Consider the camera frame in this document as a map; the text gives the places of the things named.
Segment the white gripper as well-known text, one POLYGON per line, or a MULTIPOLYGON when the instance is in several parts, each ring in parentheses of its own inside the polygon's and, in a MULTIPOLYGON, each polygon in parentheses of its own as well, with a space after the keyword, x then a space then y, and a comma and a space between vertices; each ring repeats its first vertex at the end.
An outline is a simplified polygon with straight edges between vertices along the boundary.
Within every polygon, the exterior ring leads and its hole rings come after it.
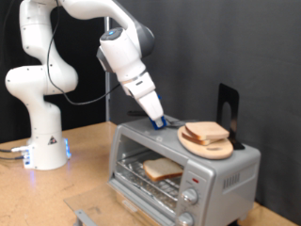
POLYGON ((132 96, 147 115, 162 127, 164 123, 164 110, 155 91, 155 85, 148 72, 140 74, 134 79, 121 83, 125 93, 132 96))

